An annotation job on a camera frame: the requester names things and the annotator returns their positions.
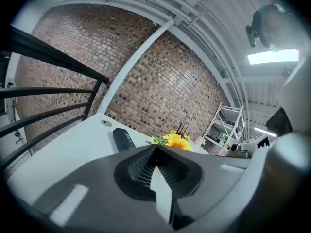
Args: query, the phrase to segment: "table surface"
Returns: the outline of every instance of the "table surface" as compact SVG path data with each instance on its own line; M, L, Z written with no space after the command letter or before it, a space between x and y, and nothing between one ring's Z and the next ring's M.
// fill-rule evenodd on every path
M102 120L111 122L112 126L104 126ZM115 128L126 129L136 147L145 146L150 140L150 137L97 113L43 147L14 172L8 186L14 194L33 204L49 187L83 164L118 153L112 135ZM208 154L192 141L190 144L195 152Z

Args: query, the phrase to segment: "black slat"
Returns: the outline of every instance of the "black slat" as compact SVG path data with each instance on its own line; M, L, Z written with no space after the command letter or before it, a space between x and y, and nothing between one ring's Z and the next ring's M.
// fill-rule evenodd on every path
M49 87L22 87L0 89L0 99L30 95L57 94L57 93L92 93L93 90Z
M56 131L59 131L63 127L68 126L69 124L72 124L73 122L83 119L85 115L77 116L71 120L68 120L67 122L64 122L60 125L57 125L56 127L42 133L41 135L38 135L34 139L30 140L29 142L25 143L23 146L19 147L17 150L15 150L13 153L9 154L6 158L4 158L0 163L0 169L5 169L8 165L10 165L15 159L17 159L21 154L26 152L29 148L33 147L43 139L47 138L51 134L55 133Z
M19 53L24 56L51 63L88 77L99 79L104 83L109 82L109 78L106 76L14 26L10 26L6 42L1 46L5 48L2 50Z
M6 136L7 134L9 134L11 132L14 132L15 130L18 130L18 129L22 128L22 127L25 127L25 126L29 125L29 124L32 124L34 122L38 122L38 121L40 121L42 119L45 119L45 118L57 115L59 113L63 113L63 112L66 112L66 111L78 109L78 108L81 108L81 107L84 107L84 106L88 106L88 103L81 103L81 104L75 104L75 105L72 105L72 106L66 106L66 107L63 107L63 108L58 108L58 109L51 110L51 111L45 111L43 113L40 113L40 114L37 114L37 115L34 115L34 116L23 118L21 120L18 120L18 121L14 122L14 123L8 124L8 125L0 128L0 138Z
M88 106L84 110L84 115L86 115L86 116L85 116L85 118L83 118L83 121L85 119L87 119L88 113L89 113L89 111L91 109L91 106L92 106L92 103L93 103L94 98L96 96L96 93L98 92L99 87L101 87L101 84L102 84L102 82L97 80L96 84L94 85L94 88L93 88L94 92L89 96L89 98L88 98Z

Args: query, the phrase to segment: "ceiling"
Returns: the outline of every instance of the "ceiling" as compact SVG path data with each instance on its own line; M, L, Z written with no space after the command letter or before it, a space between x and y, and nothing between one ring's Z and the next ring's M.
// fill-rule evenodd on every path
M245 33L253 13L261 6L281 0L58 0L69 3L107 4L138 13L163 25L170 17L169 30L187 44L207 65L233 107L243 105L246 122L243 138L259 135L254 127L266 129L266 121L277 111L277 92L284 75L296 63L250 65L249 54L268 51L260 42L252 49Z

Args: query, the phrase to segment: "ceiling light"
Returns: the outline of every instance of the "ceiling light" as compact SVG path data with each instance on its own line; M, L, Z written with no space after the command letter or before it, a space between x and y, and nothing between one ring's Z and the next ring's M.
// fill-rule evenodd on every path
M257 131L266 133L266 134L268 134L268 135L271 135L271 136L273 136L273 137L276 137L276 134L273 134L273 133L271 133L271 132L268 132L268 131L265 131L265 130L262 130L262 129L259 129L259 128L256 128L256 127L255 127L254 129L257 130Z
M248 55L251 65L269 63L269 62L285 62L298 61L299 51L297 49L282 49L279 52L260 52Z

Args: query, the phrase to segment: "brick wall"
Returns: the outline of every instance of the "brick wall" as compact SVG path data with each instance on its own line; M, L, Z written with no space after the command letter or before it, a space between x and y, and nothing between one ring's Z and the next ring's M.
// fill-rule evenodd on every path
M158 28L134 13L101 5L65 5L50 9L33 35L99 73L115 78L133 52ZM92 88L95 80L61 67L22 57L20 87ZM101 86L91 113L106 92ZM17 110L28 117L48 109L86 102L89 95L54 94L18 98ZM146 135L163 135L180 122L202 135L225 95L200 59L169 32L144 53L115 94L106 114ZM28 139L76 117L83 109L56 115L25 128ZM68 128L38 144L40 149Z

